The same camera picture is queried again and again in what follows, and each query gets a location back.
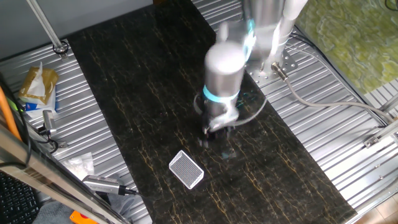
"white paper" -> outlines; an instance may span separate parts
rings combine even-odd
[[[43,63],[40,62],[39,70],[36,72],[35,78],[27,91],[27,94],[34,96],[45,96],[45,87],[43,83]]]

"gray floor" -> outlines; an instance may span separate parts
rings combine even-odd
[[[13,91],[18,91],[31,66],[54,69],[59,79],[56,86],[56,97],[59,103],[58,114],[54,116],[57,134],[53,139],[65,141],[68,148],[59,149],[54,156],[65,161],[75,156],[91,152],[94,160],[95,174],[109,177],[120,176],[124,184],[136,189],[127,165],[116,145],[104,116],[87,84],[86,78],[73,54],[68,51],[69,59],[60,60],[54,54],[52,45],[42,47],[27,54],[0,63],[0,72],[4,75]],[[30,119],[35,126],[43,125],[42,117]],[[47,200],[39,194],[41,201]],[[136,198],[131,212],[134,223],[152,223],[149,213],[140,197]]]
[[[241,3],[238,0],[192,2],[215,31],[221,22],[241,18]],[[317,55],[307,44],[295,39],[290,39],[287,44]],[[312,56],[287,50],[298,63],[297,70],[289,74],[289,79],[301,97],[317,103],[359,101],[335,71],[331,72]],[[392,195],[393,192],[384,194],[383,190],[398,177],[398,145],[392,138],[369,149],[363,144],[365,139],[380,130],[377,128],[380,125],[378,119],[368,111],[352,106],[307,107],[299,103],[279,79],[258,85],[359,215]]]

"metal bracket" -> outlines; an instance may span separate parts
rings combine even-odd
[[[58,148],[60,149],[67,149],[68,148],[68,144],[65,141],[59,141],[58,142]]]
[[[284,50],[282,55],[283,55],[283,63],[280,64],[282,70],[285,73],[293,72],[294,70],[296,70],[298,65],[290,56],[290,54],[287,53],[286,50]],[[276,72],[272,72],[271,74],[266,74],[265,72],[260,72],[258,69],[251,69],[249,66],[246,68],[246,70],[249,72],[249,75],[253,78],[253,80],[257,83],[259,87],[262,87],[274,81],[275,79],[279,79],[279,76]]]
[[[374,144],[380,142],[382,139],[386,137],[398,137],[398,120],[389,124],[387,127],[383,128],[380,130],[378,133],[374,134],[372,137],[367,139],[363,144],[367,147],[370,148]]]
[[[54,117],[51,110],[43,110],[43,120],[46,134],[49,136],[56,134],[57,128],[55,127]]]
[[[68,54],[61,54],[60,58],[61,58],[61,60],[66,60],[66,59],[68,59]]]

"orange object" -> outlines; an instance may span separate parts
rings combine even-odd
[[[73,213],[70,215],[69,218],[73,223],[76,223],[76,224],[98,224],[94,220],[89,219],[87,216],[85,216],[77,211],[73,211]]]
[[[10,106],[8,105],[7,98],[0,87],[0,106],[2,113],[4,114],[4,118],[6,119],[8,130],[20,141],[22,141],[21,136],[19,135],[19,131],[17,129],[17,125],[15,124],[14,116],[12,115]]]

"black marble surface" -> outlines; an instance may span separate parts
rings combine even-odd
[[[215,33],[189,0],[68,40],[155,223],[342,223],[355,214],[270,104],[229,139],[199,145],[192,101]],[[242,116],[263,101],[250,77],[240,97]],[[193,190],[169,171],[180,150],[205,171]]]

